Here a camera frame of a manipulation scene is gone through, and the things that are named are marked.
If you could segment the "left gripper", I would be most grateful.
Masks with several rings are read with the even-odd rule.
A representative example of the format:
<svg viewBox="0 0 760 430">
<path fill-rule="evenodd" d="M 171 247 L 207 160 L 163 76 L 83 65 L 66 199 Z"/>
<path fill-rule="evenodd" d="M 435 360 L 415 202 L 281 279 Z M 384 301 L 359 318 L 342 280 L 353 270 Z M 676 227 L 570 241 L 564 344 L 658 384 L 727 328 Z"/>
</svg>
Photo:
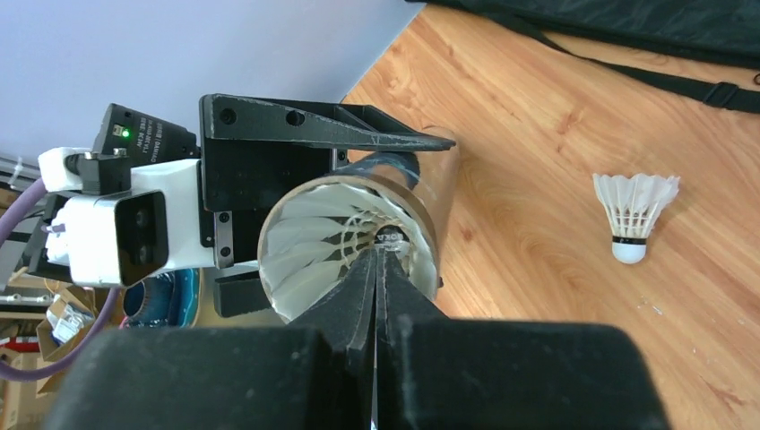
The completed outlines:
<svg viewBox="0 0 760 430">
<path fill-rule="evenodd" d="M 370 105 L 226 94 L 200 100 L 203 206 L 227 229 L 221 257 L 258 263 L 274 205 L 294 188 L 369 152 L 444 151 L 454 138 L 412 129 Z"/>
</svg>

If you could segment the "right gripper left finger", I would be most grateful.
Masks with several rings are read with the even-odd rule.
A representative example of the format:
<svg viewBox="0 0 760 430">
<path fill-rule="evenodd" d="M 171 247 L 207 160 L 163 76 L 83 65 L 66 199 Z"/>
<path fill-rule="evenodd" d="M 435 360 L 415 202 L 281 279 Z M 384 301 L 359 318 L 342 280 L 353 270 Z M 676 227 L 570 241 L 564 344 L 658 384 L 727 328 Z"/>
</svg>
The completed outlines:
<svg viewBox="0 0 760 430">
<path fill-rule="evenodd" d="M 109 330 L 79 355 L 46 429 L 367 429 L 377 253 L 284 326 Z"/>
</svg>

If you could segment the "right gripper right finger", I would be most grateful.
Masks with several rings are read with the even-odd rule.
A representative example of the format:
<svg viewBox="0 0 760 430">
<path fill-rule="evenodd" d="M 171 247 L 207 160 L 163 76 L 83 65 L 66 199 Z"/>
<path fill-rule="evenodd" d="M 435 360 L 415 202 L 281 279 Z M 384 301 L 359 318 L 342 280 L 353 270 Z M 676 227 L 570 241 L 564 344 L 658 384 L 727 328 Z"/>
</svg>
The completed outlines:
<svg viewBox="0 0 760 430">
<path fill-rule="evenodd" d="M 456 319 L 376 255 L 382 429 L 668 429 L 642 353 L 617 327 Z"/>
</svg>

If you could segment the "black shuttlecock tube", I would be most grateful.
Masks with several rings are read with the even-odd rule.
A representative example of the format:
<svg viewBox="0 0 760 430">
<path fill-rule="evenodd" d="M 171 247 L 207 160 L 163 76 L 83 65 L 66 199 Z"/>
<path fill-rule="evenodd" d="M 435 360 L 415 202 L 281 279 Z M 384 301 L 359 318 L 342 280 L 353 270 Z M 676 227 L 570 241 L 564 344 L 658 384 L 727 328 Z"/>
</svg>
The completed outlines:
<svg viewBox="0 0 760 430">
<path fill-rule="evenodd" d="M 395 251 L 411 284 L 434 300 L 461 160 L 442 151 L 374 151 L 286 193 L 263 223 L 259 275 L 289 323 L 326 296 L 359 254 Z"/>
</svg>

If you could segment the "white feather shuttlecock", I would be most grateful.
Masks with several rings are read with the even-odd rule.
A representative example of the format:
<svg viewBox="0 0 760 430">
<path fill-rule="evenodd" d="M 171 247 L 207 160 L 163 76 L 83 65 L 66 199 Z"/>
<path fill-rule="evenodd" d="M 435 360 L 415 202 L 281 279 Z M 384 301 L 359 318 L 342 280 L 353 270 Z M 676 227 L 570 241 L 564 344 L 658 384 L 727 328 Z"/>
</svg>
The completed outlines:
<svg viewBox="0 0 760 430">
<path fill-rule="evenodd" d="M 595 173 L 592 182 L 609 223 L 613 256 L 623 264 L 641 262 L 657 220 L 678 195 L 680 178 Z"/>
</svg>

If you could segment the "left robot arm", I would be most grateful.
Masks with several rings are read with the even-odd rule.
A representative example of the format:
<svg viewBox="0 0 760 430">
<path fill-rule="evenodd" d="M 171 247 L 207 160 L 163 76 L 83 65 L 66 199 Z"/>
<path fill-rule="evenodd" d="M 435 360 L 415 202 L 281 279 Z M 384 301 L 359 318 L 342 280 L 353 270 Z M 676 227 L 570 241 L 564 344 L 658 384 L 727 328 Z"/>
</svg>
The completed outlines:
<svg viewBox="0 0 760 430">
<path fill-rule="evenodd" d="M 436 297 L 452 138 L 370 105 L 209 94 L 199 113 L 192 133 L 112 104 L 91 148 L 42 154 L 53 206 L 30 272 L 130 290 L 133 318 L 187 324 L 199 312 L 168 310 L 158 279 L 214 268 L 228 272 L 204 288 L 220 317 L 273 308 L 292 320 L 378 247 Z"/>
</svg>

